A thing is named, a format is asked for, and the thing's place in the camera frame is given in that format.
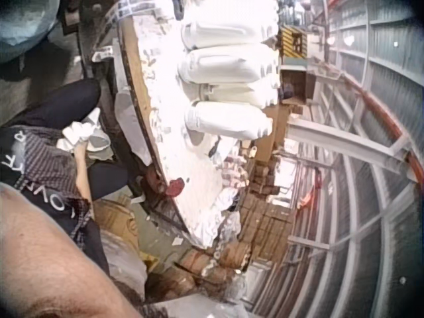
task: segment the white plastic bag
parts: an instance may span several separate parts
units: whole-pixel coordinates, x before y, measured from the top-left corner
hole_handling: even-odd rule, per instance
[[[117,235],[104,230],[101,230],[100,235],[111,276],[132,288],[141,299],[144,299],[146,264],[135,250]]]

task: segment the white cloth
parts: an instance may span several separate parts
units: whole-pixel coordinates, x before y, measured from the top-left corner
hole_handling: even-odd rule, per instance
[[[100,108],[96,107],[82,123],[74,121],[62,131],[65,138],[59,139],[56,147],[71,152],[79,142],[88,140],[87,150],[89,152],[105,150],[110,146],[111,140],[101,130],[99,116]]]

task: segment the black t-shirt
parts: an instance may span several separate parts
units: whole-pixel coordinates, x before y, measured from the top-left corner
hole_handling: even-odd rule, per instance
[[[0,182],[15,187],[18,180],[25,176],[25,147],[16,140],[19,129],[14,127],[0,129]],[[46,212],[60,227],[71,235],[78,224],[75,209],[67,203],[59,191],[42,184],[29,182],[20,192],[35,206]],[[109,275],[109,265],[100,239],[100,229],[92,219],[80,229],[83,235],[83,252]]]

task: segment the person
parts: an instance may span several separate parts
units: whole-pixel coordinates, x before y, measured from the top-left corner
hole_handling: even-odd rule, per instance
[[[59,224],[106,274],[109,267],[91,201],[127,184],[127,171],[96,162],[87,169],[86,143],[74,155],[56,148],[62,129],[97,105],[100,86],[83,79],[53,91],[0,128],[0,182],[19,190]]]
[[[2,317],[168,317],[109,277],[91,202],[125,186],[126,170],[87,169],[86,143],[56,148],[99,98],[97,81],[77,81],[0,128]]]

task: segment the hair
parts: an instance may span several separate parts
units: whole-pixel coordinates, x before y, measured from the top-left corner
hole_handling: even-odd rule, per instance
[[[112,278],[112,281],[143,318],[171,318],[166,308],[156,307],[155,305],[145,305],[140,295],[135,290],[114,278]]]
[[[145,305],[137,308],[137,310],[144,318],[170,318],[166,308],[156,307],[155,305]]]

